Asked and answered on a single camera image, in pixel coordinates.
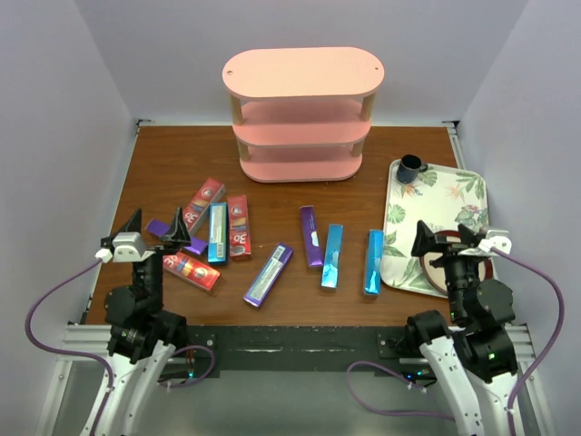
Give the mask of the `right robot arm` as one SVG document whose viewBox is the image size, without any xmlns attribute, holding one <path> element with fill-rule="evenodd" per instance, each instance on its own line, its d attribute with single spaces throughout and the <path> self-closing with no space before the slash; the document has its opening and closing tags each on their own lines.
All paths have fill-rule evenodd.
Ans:
<svg viewBox="0 0 581 436">
<path fill-rule="evenodd" d="M 407 351 L 428 360 L 461 435 L 522 435 L 518 402 L 517 356 L 506 325 L 516 315 L 513 292 L 496 279 L 482 280 L 478 266 L 495 252 L 508 254 L 506 231 L 478 233 L 458 226 L 453 243 L 419 221 L 411 254 L 436 253 L 432 266 L 444 272 L 451 331 L 442 314 L 428 311 L 410 316 L 405 327 Z"/>
</svg>

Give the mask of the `purple toothpaste box with label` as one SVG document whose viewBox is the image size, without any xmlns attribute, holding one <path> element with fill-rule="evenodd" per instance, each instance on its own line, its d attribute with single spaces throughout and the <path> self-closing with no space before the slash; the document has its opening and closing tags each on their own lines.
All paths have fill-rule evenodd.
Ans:
<svg viewBox="0 0 581 436">
<path fill-rule="evenodd" d="M 278 243 L 244 294 L 243 300 L 253 307 L 260 307 L 293 253 L 294 250 L 291 247 Z"/>
</svg>

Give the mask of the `blue toothpaste box with label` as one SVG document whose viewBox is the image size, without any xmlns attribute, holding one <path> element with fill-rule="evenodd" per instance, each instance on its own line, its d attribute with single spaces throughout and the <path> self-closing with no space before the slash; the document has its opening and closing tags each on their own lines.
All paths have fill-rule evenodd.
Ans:
<svg viewBox="0 0 581 436">
<path fill-rule="evenodd" d="M 209 215 L 208 263 L 227 263 L 227 203 L 212 203 Z"/>
</svg>

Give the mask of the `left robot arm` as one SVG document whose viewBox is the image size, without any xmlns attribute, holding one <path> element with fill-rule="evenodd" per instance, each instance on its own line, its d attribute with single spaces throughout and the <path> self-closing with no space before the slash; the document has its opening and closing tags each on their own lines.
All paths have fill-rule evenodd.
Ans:
<svg viewBox="0 0 581 436">
<path fill-rule="evenodd" d="M 111 325 L 107 356 L 90 355 L 104 366 L 103 380 L 83 435 L 134 435 L 144 402 L 157 385 L 164 364 L 188 345 L 187 321 L 163 308 L 163 257 L 191 242 L 177 208 L 160 243 L 148 246 L 142 235 L 142 211 L 116 233 L 101 240 L 95 254 L 102 263 L 131 263 L 132 282 L 105 297 L 105 321 Z"/>
</svg>

